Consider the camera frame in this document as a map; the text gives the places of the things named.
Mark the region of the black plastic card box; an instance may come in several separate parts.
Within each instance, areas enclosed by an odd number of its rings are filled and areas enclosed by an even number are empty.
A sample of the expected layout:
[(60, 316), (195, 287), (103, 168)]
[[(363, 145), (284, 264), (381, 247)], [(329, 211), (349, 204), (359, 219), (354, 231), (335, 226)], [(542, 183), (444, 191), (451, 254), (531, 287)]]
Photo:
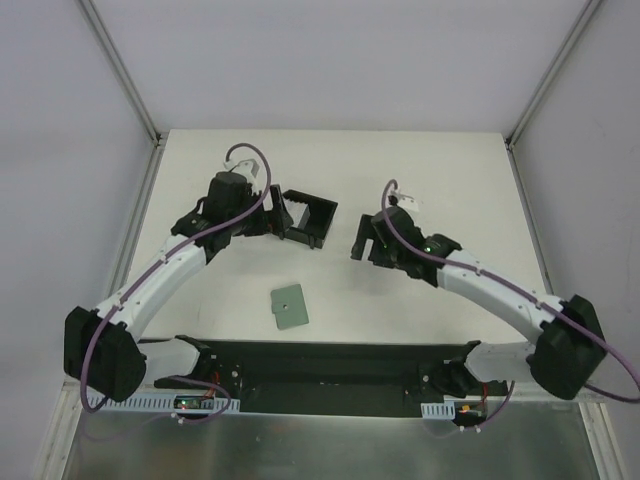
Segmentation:
[(283, 193), (283, 200), (293, 220), (284, 238), (304, 244), (310, 249), (322, 249), (338, 203), (292, 189)]

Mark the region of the green leather card holder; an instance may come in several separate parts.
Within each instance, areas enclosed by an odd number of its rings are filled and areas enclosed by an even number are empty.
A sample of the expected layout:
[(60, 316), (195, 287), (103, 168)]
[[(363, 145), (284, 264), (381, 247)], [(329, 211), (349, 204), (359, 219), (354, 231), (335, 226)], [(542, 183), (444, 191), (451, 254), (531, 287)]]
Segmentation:
[(272, 290), (270, 300), (271, 312), (279, 330), (288, 330), (309, 323), (304, 293), (300, 284)]

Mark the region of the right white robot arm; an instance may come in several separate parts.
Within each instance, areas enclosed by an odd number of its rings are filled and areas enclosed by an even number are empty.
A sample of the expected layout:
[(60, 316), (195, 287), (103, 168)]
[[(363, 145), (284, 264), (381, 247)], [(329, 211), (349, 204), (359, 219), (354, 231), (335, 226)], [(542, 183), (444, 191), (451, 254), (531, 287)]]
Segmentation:
[(464, 344), (429, 374), (431, 387), (443, 395), (463, 398), (494, 381), (535, 382), (556, 398), (573, 400), (606, 356), (590, 301), (526, 290), (484, 266), (456, 241), (442, 234), (423, 236), (400, 207), (361, 216), (351, 257), (457, 294), (523, 336), (516, 343)]

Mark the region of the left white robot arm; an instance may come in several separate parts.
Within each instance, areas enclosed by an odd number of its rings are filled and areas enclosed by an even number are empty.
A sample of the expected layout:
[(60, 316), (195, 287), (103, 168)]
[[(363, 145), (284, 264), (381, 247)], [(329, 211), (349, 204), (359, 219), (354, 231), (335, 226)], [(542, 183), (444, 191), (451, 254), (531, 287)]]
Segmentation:
[(272, 185), (265, 194), (271, 209), (243, 175), (218, 173), (142, 274), (93, 309), (76, 307), (68, 314), (64, 372), (114, 401), (128, 399), (142, 384), (174, 376), (188, 388), (204, 387), (215, 369), (207, 345), (186, 335), (155, 343), (140, 339), (171, 296), (232, 238), (283, 236), (291, 227), (280, 187)]

